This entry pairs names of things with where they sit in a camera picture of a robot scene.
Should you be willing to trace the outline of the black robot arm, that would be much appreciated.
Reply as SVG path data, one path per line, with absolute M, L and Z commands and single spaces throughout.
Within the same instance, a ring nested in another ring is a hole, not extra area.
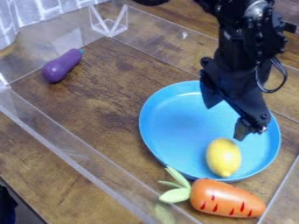
M 276 58 L 285 50 L 285 23 L 273 10 L 275 0 L 192 0 L 218 22 L 218 46 L 200 59 L 204 105 L 225 102 L 238 114 L 233 138 L 263 133 L 271 121 L 263 94 L 272 68 L 287 71 Z

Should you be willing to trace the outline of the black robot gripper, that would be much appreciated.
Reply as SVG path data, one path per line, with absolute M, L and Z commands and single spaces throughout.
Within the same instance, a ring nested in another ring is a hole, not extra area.
M 220 56 L 200 59 L 200 91 L 206 109 L 221 101 L 237 112 L 233 138 L 243 141 L 248 134 L 264 131 L 271 115 L 256 84 L 255 68 L 230 70 Z

